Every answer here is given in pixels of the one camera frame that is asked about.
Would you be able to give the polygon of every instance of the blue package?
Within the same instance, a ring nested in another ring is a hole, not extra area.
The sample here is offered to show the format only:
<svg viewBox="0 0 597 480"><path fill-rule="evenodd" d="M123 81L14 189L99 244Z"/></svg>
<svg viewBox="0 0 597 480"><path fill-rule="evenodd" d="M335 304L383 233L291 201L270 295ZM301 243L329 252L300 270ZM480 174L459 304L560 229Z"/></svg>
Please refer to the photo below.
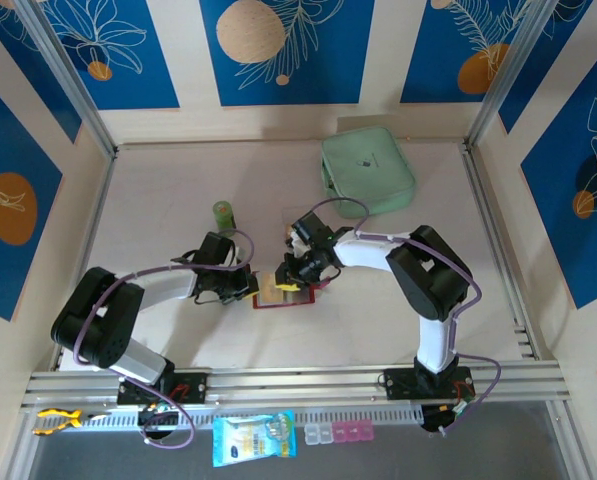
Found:
<svg viewBox="0 0 597 480"><path fill-rule="evenodd" d="M265 457L296 456L294 412L214 420L214 467Z"/></svg>

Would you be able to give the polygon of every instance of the white table surface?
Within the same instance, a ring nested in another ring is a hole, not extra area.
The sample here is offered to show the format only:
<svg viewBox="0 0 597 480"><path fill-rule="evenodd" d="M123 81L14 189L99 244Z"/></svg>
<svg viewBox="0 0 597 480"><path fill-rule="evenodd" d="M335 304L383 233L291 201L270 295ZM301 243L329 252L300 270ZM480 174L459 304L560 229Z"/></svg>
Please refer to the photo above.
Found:
<svg viewBox="0 0 597 480"><path fill-rule="evenodd" d="M363 230L396 233L433 226L484 292L459 325L458 350L521 359L458 145L402 146L418 181L414 200L404 210L371 217ZM285 252L285 224L323 198L315 141L122 150L90 266L127 273L166 264L200 246L215 229L212 205L228 200L238 227L255 241L252 267L275 270ZM352 224L328 206L319 214L334 229ZM314 305L254 310L250 300L227 307L172 300L141 313L133 338L181 368L389 364L413 360L418 317L391 273L348 268L317 294ZM61 369L76 368L65 355Z"/></svg>

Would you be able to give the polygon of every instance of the black mount bracket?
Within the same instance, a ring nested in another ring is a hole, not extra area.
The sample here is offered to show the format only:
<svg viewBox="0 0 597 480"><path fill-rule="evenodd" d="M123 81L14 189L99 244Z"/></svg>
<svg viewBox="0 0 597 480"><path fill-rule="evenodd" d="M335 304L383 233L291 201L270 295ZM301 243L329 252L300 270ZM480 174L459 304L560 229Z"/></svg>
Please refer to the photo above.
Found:
<svg viewBox="0 0 597 480"><path fill-rule="evenodd" d="M468 367L454 364L453 368L450 366L434 376L420 367L417 360L414 368L388 368L383 375L388 400L449 400L458 397L454 383L473 384Z"/></svg>
<svg viewBox="0 0 597 480"><path fill-rule="evenodd" d="M165 391L167 395L171 395L179 385L188 386L187 393L176 396L172 400L178 404L202 405L205 403L207 376L208 374L203 372L174 372L167 379L171 388ZM160 402L158 397L131 382L125 381L118 386L118 405L151 405L158 402Z"/></svg>

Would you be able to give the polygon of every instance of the green bag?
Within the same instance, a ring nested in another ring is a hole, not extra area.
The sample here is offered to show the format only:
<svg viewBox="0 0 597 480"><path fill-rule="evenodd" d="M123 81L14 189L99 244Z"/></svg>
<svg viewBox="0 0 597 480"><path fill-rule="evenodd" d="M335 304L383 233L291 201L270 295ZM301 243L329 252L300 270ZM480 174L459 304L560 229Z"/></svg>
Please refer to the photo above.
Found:
<svg viewBox="0 0 597 480"><path fill-rule="evenodd" d="M371 215L404 208L414 196L416 180L389 130L369 127L339 133L322 142L322 179L331 197L362 200ZM343 218L359 218L364 209L334 202Z"/></svg>

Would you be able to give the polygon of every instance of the robotic arm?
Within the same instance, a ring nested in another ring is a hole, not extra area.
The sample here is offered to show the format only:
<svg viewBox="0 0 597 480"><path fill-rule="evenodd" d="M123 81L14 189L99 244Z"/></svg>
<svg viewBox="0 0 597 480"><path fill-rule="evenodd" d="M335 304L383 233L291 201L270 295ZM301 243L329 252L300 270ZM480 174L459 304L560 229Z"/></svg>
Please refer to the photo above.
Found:
<svg viewBox="0 0 597 480"><path fill-rule="evenodd" d="M428 252L408 242L395 241L409 238L448 258L471 276L467 266L433 228L421 226L411 234L395 236L356 233L349 227L334 233L313 212L299 219L292 228L287 243L293 252L285 254L276 271L276 284L280 288L295 290L320 285L328 267L339 272L353 266L377 268L394 274L409 304L419 314L420 345L413 376L406 378L407 387L400 389L404 391L392 389L394 397L448 398L444 395L451 391L452 383L469 377L468 369L458 368L453 352L451 319L452 311L467 297L469 283Z"/></svg>
<svg viewBox="0 0 597 480"><path fill-rule="evenodd" d="M172 261L179 264L222 265L236 247L232 240L208 233L201 247ZM51 330L52 339L74 350L76 339L92 308L115 281L113 273L97 267L84 275L67 301ZM174 385L174 364L131 339L136 317L141 310L173 298L196 297L206 291L228 304L258 292L258 282L249 265L232 271L203 268L166 270L123 283L109 297L87 330L80 357L98 368L109 368L169 394Z"/></svg>
<svg viewBox="0 0 597 480"><path fill-rule="evenodd" d="M342 268L352 266L393 272L405 297L420 316L420 346L413 369L384 371L387 397L427 400L427 403L455 398L453 385L469 381L471 373L466 367L458 367L458 358L453 353L451 314L465 300L469 283L430 252L440 254L453 262L454 267L471 274L435 230L421 226L411 234L396 237L358 233L350 227L334 233L313 212L304 215L292 227L288 244L293 252L285 254L284 262L276 271L277 286L298 290L322 285L328 279L321 280L321 277L329 267L338 269L339 273ZM399 243L397 238L409 241ZM177 384L193 384L200 387L195 388L201 392L200 396L193 399L183 396L180 402L204 402L206 374L175 372L171 361L132 340L131 334L141 310L171 298L196 297L197 302L201 293L212 291L218 296L217 301L228 304L257 293L258 284L249 265L229 271L202 268L202 265L226 265L230 253L233 261L236 248L232 240L209 233L198 250L172 260L189 268L178 266L121 283L93 317L79 356L98 368L109 368L169 398ZM116 281L115 275L107 270L99 267L89 270L55 321L52 339L73 351L94 306ZM119 404L150 404L155 398L140 388L121 396L127 389L119 388ZM448 413L450 415L442 421L434 416L440 423L432 425L431 431L453 422L452 412Z"/></svg>

